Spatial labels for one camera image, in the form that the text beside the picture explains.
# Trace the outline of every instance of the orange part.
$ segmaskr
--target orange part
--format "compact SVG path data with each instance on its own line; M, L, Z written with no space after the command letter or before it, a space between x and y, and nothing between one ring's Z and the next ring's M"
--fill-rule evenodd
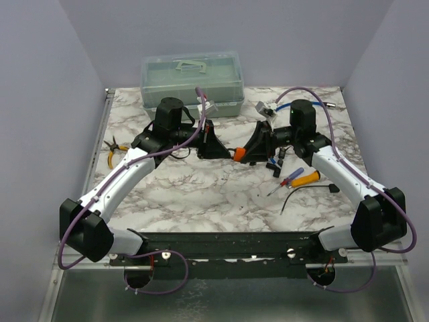
M246 154L246 149L244 149L244 148L235 149L234 161L240 162L245 154Z
M305 184L316 182L320 179L320 172L314 171L312 174L309 174L308 176L303 176L302 178L292 180L290 183L290 186L292 188L296 188L298 186L304 186Z

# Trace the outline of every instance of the green plastic box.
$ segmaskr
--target green plastic box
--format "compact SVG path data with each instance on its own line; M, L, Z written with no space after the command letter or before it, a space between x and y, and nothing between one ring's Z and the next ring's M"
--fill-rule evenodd
M198 119L195 86L201 87L209 101L217 104L213 117L240 114L244 84L236 52L213 52L154 56L143 59L141 97L143 109L154 119L156 107L164 97L183 101L191 116Z

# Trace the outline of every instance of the marble surface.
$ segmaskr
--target marble surface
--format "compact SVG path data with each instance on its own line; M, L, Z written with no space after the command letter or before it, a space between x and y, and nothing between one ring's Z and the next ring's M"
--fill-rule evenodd
M275 107L274 100L285 87L246 88L245 103L238 117L213 119L215 133L227 148L244 146L255 129L255 122L262 120L254 106L258 101ZM358 168L365 170L363 160L343 96L338 87L313 88L324 101L336 103L330 109L336 143L339 150ZM311 99L308 93L295 91L282 99ZM316 108L318 131L328 136L327 120L321 108ZM141 107L139 89L117 89L109 116L104 140L115 136L118 144L129 146L134 137L149 123ZM275 126L289 125L289 110L281 112ZM93 185L109 173L108 147L103 144L97 162ZM176 152L178 156L187 149ZM115 154L117 164L123 154ZM309 168L288 151L282 175L303 166ZM350 223L354 209L342 193L331 194L327 188L301 189L288 201L280 216L286 188L270 197L280 178L274 178L265 163L249 166L232 160L199 160L193 150L184 160L166 158L162 164L145 177L124 199L114 213L109 225L132 228L138 231L304 231L319 230L331 225ZM329 183L322 175L321 182Z

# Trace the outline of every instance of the screwdriver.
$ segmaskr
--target screwdriver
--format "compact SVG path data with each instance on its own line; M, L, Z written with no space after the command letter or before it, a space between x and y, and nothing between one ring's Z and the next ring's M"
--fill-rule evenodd
M297 170L293 171L286 179L284 179L272 192L270 192L267 197L271 196L273 193L275 193L277 190L282 188L283 186L286 186L289 184L292 180L294 180L297 176L302 174L304 172L304 168L298 168Z
M302 178L292 180L289 184L289 187L298 188L299 186L304 186L305 184L316 182L319 179L320 179L320 172L316 170L312 174L309 174L308 176L303 176Z

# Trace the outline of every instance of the metal floor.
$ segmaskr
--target metal floor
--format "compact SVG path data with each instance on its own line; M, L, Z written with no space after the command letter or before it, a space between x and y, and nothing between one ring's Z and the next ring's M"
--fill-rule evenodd
M356 287L369 267L337 268L336 287ZM154 281L165 290L178 281ZM264 278L189 280L164 296L125 292L122 270L69 270L64 273L53 321L412 321L395 267L380 267L362 292L334 294L308 280Z

